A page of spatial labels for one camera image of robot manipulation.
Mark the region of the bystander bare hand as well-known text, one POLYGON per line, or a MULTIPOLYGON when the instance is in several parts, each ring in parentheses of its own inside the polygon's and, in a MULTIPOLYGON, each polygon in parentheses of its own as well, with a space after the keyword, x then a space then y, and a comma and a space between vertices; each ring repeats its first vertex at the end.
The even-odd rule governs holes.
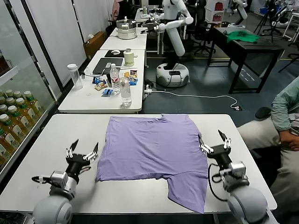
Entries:
POLYGON ((288 146, 292 151, 299 150, 299 137, 292 134, 289 130, 279 132, 281 143, 288 146))

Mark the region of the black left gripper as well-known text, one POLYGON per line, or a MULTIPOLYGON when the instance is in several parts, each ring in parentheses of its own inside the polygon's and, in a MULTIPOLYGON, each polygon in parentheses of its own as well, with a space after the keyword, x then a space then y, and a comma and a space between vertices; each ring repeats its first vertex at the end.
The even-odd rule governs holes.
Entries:
POLYGON ((99 143, 97 142, 93 151, 87 155, 75 154, 74 150, 79 139, 75 140, 69 148, 66 148, 66 162, 68 167, 66 173, 68 177, 79 180, 79 174, 83 167, 89 166, 98 157, 99 143))

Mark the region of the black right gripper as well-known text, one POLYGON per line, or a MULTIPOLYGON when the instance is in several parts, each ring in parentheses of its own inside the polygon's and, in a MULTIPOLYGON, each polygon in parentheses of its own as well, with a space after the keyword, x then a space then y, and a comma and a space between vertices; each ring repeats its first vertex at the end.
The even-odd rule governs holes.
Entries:
POLYGON ((207 144, 205 144, 202 137, 198 135, 199 148, 204 154, 207 154, 208 158, 214 159, 219 167, 228 167, 232 162, 229 157, 229 154, 231 152, 231 138, 228 138, 225 133, 220 130, 218 130, 218 133, 223 140, 224 145, 217 145, 211 148, 207 144))

